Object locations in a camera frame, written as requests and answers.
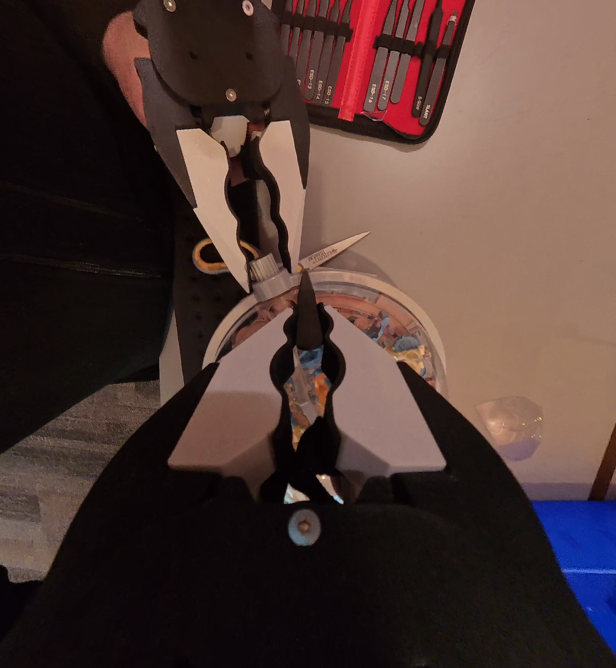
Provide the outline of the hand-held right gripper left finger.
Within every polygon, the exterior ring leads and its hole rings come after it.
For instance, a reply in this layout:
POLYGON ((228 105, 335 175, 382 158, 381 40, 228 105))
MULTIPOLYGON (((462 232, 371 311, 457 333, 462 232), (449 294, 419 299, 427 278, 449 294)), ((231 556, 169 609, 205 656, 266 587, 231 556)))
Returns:
POLYGON ((287 342, 286 309, 221 358, 176 447, 171 469, 242 478, 254 498, 275 471, 271 437, 281 413, 281 393, 270 363, 287 342))

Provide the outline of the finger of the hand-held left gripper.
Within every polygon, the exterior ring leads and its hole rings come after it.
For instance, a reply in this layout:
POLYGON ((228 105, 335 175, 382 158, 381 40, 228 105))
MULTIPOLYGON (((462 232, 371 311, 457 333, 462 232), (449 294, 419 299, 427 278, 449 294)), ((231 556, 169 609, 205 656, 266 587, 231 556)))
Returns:
POLYGON ((283 266, 295 273, 299 262, 305 186, 289 120, 272 121, 248 146, 254 176, 269 191, 269 218, 275 226, 283 266))
POLYGON ((248 261, 239 240, 240 221, 229 203, 229 151, 203 129, 178 129, 176 135, 195 196, 195 215, 230 274, 250 293, 248 261))

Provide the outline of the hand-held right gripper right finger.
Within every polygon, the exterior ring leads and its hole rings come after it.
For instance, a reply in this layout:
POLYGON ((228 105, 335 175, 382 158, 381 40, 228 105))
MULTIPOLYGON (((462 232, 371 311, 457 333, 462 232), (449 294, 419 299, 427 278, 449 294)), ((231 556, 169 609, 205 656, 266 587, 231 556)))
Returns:
POLYGON ((329 339, 345 369, 329 392, 340 435, 335 466, 352 496, 371 478, 443 471, 446 460, 395 358, 333 307, 325 310, 333 322, 329 339))

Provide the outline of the clear maze puzzle ball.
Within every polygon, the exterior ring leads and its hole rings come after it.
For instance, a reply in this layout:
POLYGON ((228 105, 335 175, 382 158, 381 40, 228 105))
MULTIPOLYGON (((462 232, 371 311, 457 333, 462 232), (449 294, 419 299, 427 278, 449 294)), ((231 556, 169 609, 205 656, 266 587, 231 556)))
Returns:
MULTIPOLYGON (((281 270, 275 277, 253 283, 245 296, 223 317, 204 354, 203 366, 219 361, 277 315, 296 302, 300 274, 281 270)), ((311 273, 316 299, 335 309, 396 361, 417 372, 440 394, 447 394, 442 344, 434 345, 421 309, 407 296, 369 274, 338 269, 311 273)), ((316 418, 323 416, 331 383, 321 368, 322 349, 293 352, 295 371, 285 383, 289 397, 293 446, 316 418)))

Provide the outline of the grey scissors with yellow lining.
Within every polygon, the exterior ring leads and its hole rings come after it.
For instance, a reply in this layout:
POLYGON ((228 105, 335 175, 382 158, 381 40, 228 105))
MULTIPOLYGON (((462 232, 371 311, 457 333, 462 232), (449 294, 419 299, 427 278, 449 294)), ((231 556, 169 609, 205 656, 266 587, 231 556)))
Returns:
MULTIPOLYGON (((340 240, 332 245, 322 248, 311 255, 299 260, 296 272, 311 271, 327 263, 332 258, 342 254, 347 249, 354 246, 354 244, 363 240, 370 235, 370 231, 366 231, 352 237, 340 240)), ((229 274, 229 267, 223 261, 207 261, 204 251, 209 248, 214 248, 214 244, 210 238, 205 238, 200 241, 192 250, 192 262, 194 266, 205 275, 219 276, 229 274)))

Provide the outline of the person's left hand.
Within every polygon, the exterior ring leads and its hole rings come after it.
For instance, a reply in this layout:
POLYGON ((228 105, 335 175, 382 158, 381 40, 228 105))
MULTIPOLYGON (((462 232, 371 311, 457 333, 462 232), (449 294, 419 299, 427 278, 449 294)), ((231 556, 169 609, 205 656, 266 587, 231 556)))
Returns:
POLYGON ((104 62, 116 79, 122 95, 138 121, 146 128, 142 82, 137 59, 150 59, 148 41, 136 29, 132 11, 116 15, 102 40, 104 62))

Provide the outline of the black perforated pad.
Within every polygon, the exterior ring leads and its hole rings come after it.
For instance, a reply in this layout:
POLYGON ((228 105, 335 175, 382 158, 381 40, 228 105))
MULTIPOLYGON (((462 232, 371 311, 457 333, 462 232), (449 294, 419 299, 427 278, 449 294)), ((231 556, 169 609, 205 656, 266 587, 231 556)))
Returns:
POLYGON ((173 304, 180 366, 187 384, 201 371, 218 326, 246 292, 230 273, 210 275, 196 267, 192 253, 206 233, 190 207, 178 213, 174 231, 173 304))

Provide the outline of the clear plastic shell piece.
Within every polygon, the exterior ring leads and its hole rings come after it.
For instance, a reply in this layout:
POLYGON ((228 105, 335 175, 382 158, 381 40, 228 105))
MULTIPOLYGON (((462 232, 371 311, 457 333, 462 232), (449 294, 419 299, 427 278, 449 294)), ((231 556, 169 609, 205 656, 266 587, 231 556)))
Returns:
POLYGON ((522 396, 507 396, 476 405, 493 447, 504 460, 530 459, 543 436, 543 409, 522 396))

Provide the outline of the large blue storage bin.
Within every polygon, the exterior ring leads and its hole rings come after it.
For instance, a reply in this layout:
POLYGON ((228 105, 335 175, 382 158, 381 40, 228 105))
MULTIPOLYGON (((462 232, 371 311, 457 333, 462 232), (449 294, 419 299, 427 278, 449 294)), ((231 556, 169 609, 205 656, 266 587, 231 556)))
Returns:
POLYGON ((532 505, 571 589, 616 654, 616 500, 532 505))

